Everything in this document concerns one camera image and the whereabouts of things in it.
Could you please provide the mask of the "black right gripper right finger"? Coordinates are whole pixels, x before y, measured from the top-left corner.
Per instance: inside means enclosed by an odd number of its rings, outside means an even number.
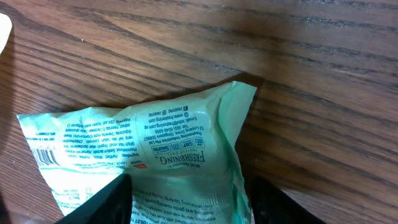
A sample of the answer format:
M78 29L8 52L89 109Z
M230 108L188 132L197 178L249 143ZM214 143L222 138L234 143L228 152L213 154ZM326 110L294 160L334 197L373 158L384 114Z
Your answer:
M262 177L251 184L255 224L326 224Z

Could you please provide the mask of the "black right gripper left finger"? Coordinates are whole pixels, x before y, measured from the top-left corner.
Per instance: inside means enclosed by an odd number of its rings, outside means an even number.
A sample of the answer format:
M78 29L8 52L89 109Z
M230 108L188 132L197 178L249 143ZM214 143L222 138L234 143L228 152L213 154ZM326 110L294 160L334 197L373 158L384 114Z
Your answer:
M55 224L130 224L132 200L131 177L120 174Z

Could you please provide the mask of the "teal wafer packet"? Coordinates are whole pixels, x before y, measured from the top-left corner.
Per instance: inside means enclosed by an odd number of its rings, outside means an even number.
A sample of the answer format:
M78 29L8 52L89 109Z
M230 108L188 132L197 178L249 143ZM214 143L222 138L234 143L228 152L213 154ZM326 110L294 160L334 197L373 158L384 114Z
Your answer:
M64 215L131 178L131 223L250 223L235 144L256 88L229 82L172 100L17 118Z

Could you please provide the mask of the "brown snack bag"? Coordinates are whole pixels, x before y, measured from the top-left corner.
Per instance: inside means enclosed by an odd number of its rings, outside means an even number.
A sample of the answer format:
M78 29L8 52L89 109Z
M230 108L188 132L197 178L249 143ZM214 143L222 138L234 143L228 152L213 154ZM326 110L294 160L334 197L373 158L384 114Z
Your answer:
M12 30L12 22L9 16L0 13L0 54L4 50Z

